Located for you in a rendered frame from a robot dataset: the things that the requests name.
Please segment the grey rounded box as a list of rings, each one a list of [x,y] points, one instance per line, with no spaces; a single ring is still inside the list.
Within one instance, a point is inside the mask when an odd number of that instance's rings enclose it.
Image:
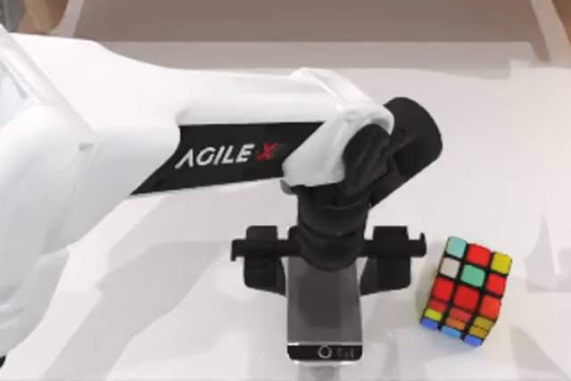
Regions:
[[[310,365],[343,365],[363,356],[358,269],[324,271],[286,261],[286,353]]]

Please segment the multicoloured puzzle cube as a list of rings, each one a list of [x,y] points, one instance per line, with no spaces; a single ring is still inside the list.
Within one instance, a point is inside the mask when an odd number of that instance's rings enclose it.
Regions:
[[[449,237],[420,312],[420,326],[472,347],[482,345],[498,321],[512,264],[506,253]]]

